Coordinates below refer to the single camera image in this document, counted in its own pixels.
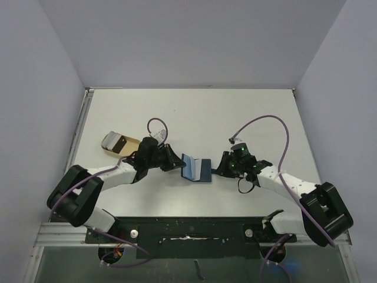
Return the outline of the stack of white cards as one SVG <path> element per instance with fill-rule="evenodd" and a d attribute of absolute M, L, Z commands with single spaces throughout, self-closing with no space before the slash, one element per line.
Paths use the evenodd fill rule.
<path fill-rule="evenodd" d="M 114 131 L 110 131 L 102 140 L 101 147 L 104 150 L 112 151 L 114 146 L 118 143 L 121 134 L 116 133 Z"/>

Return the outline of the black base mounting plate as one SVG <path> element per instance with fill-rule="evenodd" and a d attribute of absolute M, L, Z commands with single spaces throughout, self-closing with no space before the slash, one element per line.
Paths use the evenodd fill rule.
<path fill-rule="evenodd" d="M 119 217 L 109 236 L 87 230 L 85 243 L 115 244 L 120 239 L 142 248 L 138 259 L 260 258 L 281 235 L 263 217 Z"/>

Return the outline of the beige oval card tray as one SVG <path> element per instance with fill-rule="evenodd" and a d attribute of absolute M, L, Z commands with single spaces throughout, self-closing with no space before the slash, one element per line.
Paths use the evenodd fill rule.
<path fill-rule="evenodd" d="M 138 139 L 128 137 L 128 136 L 125 136 L 123 134 L 121 134 L 121 136 L 126 138 L 127 144 L 124 146 L 121 153 L 117 154 L 117 155 L 119 155 L 119 156 L 129 156 L 130 154 L 132 154 L 133 152 L 138 150 L 139 144 L 141 143 Z"/>

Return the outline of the aluminium left side rail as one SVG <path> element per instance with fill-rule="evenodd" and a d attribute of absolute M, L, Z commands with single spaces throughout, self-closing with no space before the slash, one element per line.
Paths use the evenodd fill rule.
<path fill-rule="evenodd" d="M 88 115 L 88 112 L 89 112 L 89 109 L 90 109 L 93 94 L 94 94 L 93 88 L 89 88 L 89 87 L 85 88 L 85 94 L 84 94 L 84 98 L 83 98 L 83 101 L 82 101 L 80 113 L 79 113 L 79 116 L 78 116 L 75 132 L 74 132 L 72 142 L 71 142 L 71 145 L 70 145 L 70 150 L 69 150 L 69 154 L 68 154 L 68 157 L 67 157 L 67 162 L 65 164 L 64 173 L 66 173 L 68 171 L 68 169 L 74 164 L 75 157 L 77 155 L 77 150 L 78 150 L 80 140 L 81 140 L 81 136 L 82 136 L 82 131 L 84 129 L 85 122 L 86 122 L 86 119 L 87 119 L 87 115 Z"/>

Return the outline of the aluminium rail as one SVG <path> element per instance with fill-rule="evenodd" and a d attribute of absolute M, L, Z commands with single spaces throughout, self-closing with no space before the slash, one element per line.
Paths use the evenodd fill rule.
<path fill-rule="evenodd" d="M 34 247 L 110 247 L 113 243 L 86 243 L 87 229 L 85 227 L 74 228 L 68 223 L 42 223 L 39 227 Z M 337 246 L 352 245 L 348 232 L 341 234 L 335 240 Z M 293 246 L 314 246 L 316 245 L 308 236 L 297 236 L 296 242 L 289 242 Z"/>
<path fill-rule="evenodd" d="M 84 129 L 85 122 L 86 122 L 86 119 L 87 119 L 87 115 L 88 115 L 88 112 L 89 112 L 89 109 L 90 109 L 93 94 L 94 94 L 93 88 L 89 88 L 89 87 L 85 88 L 85 94 L 84 94 L 84 98 L 83 98 L 83 101 L 82 101 L 80 113 L 79 113 L 79 116 L 78 116 L 75 132 L 74 132 L 72 142 L 71 142 L 71 145 L 70 145 L 70 150 L 69 150 L 69 154 L 68 154 L 68 157 L 67 157 L 67 162 L 65 164 L 64 173 L 66 173 L 68 171 L 68 169 L 74 164 L 75 157 L 77 155 L 77 150 L 78 150 L 80 140 L 81 140 L 81 136 L 82 136 L 82 131 Z"/>

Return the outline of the black card in tray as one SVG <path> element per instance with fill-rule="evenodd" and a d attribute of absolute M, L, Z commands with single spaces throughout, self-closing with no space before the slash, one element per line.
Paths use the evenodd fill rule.
<path fill-rule="evenodd" d="M 116 154 L 120 154 L 126 144 L 127 144 L 126 138 L 121 136 L 116 142 L 116 144 L 114 145 L 113 152 Z"/>

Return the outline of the blue leather card holder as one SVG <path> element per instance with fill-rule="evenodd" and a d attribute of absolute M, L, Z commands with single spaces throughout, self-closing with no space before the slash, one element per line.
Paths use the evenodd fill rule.
<path fill-rule="evenodd" d="M 182 154 L 182 161 L 186 164 L 181 168 L 181 177 L 191 182 L 211 183 L 212 163 L 211 159 L 196 159 Z"/>

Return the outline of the aluminium front rail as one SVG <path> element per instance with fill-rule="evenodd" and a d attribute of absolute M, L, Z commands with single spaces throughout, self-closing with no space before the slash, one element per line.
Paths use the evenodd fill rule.
<path fill-rule="evenodd" d="M 113 243 L 86 243 L 87 229 L 85 227 L 74 228 L 68 223 L 42 223 L 39 227 L 34 247 L 110 247 Z M 335 240 L 337 246 L 352 245 L 348 232 L 341 234 Z M 316 245 L 308 236 L 297 236 L 296 242 L 289 242 L 293 246 L 314 246 Z"/>

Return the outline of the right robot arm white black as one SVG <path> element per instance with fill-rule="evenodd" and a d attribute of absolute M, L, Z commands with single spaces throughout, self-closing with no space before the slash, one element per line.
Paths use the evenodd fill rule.
<path fill-rule="evenodd" d="M 354 224 L 333 184 L 307 182 L 284 173 L 266 160 L 257 160 L 246 143 L 235 144 L 223 152 L 216 174 L 244 179 L 253 187 L 275 192 L 299 207 L 300 213 L 281 209 L 263 218 L 262 233 L 269 241 L 284 234 L 305 235 L 325 247 Z"/>

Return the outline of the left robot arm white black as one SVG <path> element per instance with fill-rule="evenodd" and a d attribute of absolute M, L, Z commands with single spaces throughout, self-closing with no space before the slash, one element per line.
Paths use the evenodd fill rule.
<path fill-rule="evenodd" d="M 169 144 L 159 144 L 145 137 L 138 149 L 121 157 L 113 166 L 85 169 L 71 166 L 47 199 L 51 213 L 62 216 L 73 227 L 86 226 L 99 230 L 106 242 L 114 242 L 120 227 L 113 215 L 96 206 L 100 193 L 120 185 L 132 185 L 146 177 L 150 169 L 164 172 L 186 167 Z"/>

